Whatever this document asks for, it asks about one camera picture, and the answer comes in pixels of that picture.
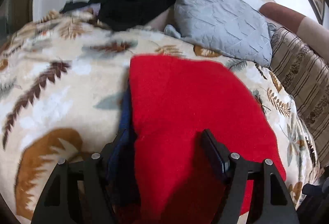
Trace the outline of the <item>red and blue knit sweater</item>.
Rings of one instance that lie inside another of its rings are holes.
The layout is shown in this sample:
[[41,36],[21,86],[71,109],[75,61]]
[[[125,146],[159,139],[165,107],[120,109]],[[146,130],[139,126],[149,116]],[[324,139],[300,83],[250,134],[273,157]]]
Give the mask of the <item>red and blue knit sweater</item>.
[[208,129],[250,161],[286,176],[260,104],[222,64],[138,55],[129,69],[132,127],[113,183],[120,223],[210,223],[224,196],[201,145]]

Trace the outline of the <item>cream leaf-print fleece blanket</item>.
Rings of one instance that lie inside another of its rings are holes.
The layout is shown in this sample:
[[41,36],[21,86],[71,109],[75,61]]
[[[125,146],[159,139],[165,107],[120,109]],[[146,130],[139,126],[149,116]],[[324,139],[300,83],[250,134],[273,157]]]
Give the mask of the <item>cream leaf-print fleece blanket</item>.
[[320,162],[293,97],[271,70],[149,28],[112,32],[88,12],[51,11],[1,47],[1,195],[19,223],[32,220],[59,158],[79,161],[115,138],[136,54],[211,60],[232,71],[262,105],[292,201],[301,204]]

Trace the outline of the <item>brown striped patterned quilt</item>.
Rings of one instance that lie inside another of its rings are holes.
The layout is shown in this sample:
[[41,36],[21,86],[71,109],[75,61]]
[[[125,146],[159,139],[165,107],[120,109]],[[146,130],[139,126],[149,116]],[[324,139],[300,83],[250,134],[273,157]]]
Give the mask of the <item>brown striped patterned quilt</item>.
[[271,40],[271,69],[295,100],[297,113],[315,140],[321,166],[328,166],[328,64],[289,30]]

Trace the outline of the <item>brown and beige bolster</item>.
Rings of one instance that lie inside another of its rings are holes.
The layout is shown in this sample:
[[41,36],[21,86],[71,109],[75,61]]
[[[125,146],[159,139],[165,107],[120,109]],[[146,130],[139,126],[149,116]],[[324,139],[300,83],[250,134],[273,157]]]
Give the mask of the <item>brown and beige bolster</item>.
[[328,29],[313,19],[274,2],[263,4],[259,12],[299,36],[313,49],[328,50]]

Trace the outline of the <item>purple cloth under black pile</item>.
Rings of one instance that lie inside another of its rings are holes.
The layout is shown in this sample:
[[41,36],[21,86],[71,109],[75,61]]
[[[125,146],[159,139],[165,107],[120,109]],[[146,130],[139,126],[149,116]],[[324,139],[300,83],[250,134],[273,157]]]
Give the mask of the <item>purple cloth under black pile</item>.
[[100,11],[100,3],[91,4],[90,8],[92,9],[93,15],[98,15]]

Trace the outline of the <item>grey quilted pillow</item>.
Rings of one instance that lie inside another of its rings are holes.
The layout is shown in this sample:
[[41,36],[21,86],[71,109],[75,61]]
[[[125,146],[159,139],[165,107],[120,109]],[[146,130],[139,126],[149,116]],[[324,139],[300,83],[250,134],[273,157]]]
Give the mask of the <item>grey quilted pillow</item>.
[[242,0],[176,0],[165,34],[224,56],[270,66],[265,17]]

